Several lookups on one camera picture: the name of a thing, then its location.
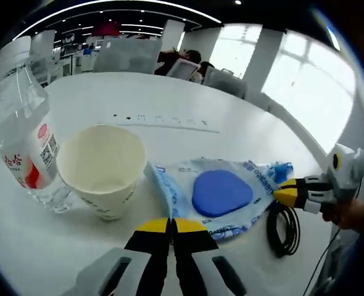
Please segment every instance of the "cup rim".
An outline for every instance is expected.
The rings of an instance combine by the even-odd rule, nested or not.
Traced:
[[[123,130],[123,131],[126,131],[127,133],[130,133],[132,136],[134,136],[140,143],[141,147],[143,148],[143,152],[144,152],[144,159],[145,161],[143,162],[142,164],[142,167],[140,168],[139,172],[140,173],[137,173],[137,175],[134,177],[134,180],[126,185],[124,185],[123,187],[119,187],[118,189],[114,189],[114,190],[111,190],[111,191],[90,191],[90,190],[87,190],[87,189],[82,189],[82,188],[78,188],[76,186],[72,186],[71,184],[69,184],[68,182],[66,182],[66,180],[63,178],[62,174],[60,173],[60,170],[59,170],[59,155],[60,155],[60,151],[62,150],[62,145],[65,144],[66,142],[69,142],[71,141],[77,134],[80,134],[90,128],[97,128],[97,127],[100,127],[100,126],[109,126],[109,127],[112,127],[112,128],[115,128],[116,130]],[[57,168],[57,174],[59,174],[60,178],[63,180],[63,182],[71,187],[71,188],[74,188],[82,193],[87,193],[87,194],[92,194],[92,195],[106,195],[106,194],[111,194],[111,193],[114,193],[114,192],[117,192],[117,191],[121,191],[121,190],[124,190],[126,189],[127,187],[131,186],[132,184],[134,184],[135,182],[137,182],[137,180],[140,179],[141,175],[143,174],[144,172],[144,169],[147,165],[147,152],[146,152],[146,146],[145,146],[145,143],[144,141],[139,137],[137,136],[136,134],[134,134],[132,131],[129,131],[128,129],[126,128],[121,128],[119,126],[115,126],[115,125],[106,125],[106,124],[98,124],[98,125],[93,125],[93,126],[89,126],[85,129],[81,129],[79,130],[77,133],[75,133],[72,138],[64,141],[63,143],[61,143],[60,147],[59,147],[59,151],[57,153],[57,156],[56,156],[56,168]]]

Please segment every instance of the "plastic water bottle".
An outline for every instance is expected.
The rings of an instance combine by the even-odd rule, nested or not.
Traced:
[[[70,189],[57,173],[48,94],[26,64],[30,47],[26,36],[0,50],[0,155],[29,194],[60,213],[71,204]]]

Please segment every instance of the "bottle label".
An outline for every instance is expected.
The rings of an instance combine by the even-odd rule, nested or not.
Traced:
[[[47,114],[26,141],[1,149],[1,157],[16,180],[27,189],[44,189],[57,174],[56,142]]]

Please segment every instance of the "red label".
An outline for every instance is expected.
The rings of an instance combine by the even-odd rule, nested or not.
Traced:
[[[48,126],[46,124],[41,126],[41,128],[38,131],[38,139],[43,138],[43,136],[45,136],[47,131],[48,131]]]

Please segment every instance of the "coiled cable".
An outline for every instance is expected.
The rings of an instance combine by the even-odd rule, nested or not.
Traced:
[[[279,216],[282,216],[285,222],[286,235],[283,242],[276,228]],[[276,257],[282,258],[285,255],[295,254],[300,244],[300,222],[293,208],[278,201],[274,201],[268,207],[267,239]]]

